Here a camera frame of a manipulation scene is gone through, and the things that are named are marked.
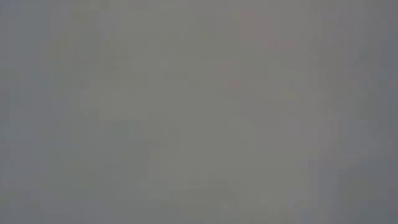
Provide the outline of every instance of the gray background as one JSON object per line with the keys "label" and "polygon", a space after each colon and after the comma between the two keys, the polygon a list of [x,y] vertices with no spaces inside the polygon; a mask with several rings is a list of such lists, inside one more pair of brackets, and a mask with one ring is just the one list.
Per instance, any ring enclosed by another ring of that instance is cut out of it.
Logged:
{"label": "gray background", "polygon": [[0,222],[397,223],[394,2],[6,1]]}

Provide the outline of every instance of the fog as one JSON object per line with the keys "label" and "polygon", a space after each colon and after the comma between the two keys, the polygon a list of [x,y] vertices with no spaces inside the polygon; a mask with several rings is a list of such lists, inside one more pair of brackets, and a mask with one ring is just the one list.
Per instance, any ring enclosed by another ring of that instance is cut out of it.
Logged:
{"label": "fog", "polygon": [[1,223],[397,223],[397,6],[4,1]]}

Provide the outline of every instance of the gray surface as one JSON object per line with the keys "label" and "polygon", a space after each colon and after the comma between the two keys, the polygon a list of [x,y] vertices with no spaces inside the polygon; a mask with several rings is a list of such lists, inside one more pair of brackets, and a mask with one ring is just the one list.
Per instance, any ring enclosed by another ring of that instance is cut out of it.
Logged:
{"label": "gray surface", "polygon": [[10,1],[0,222],[397,223],[394,9]]}

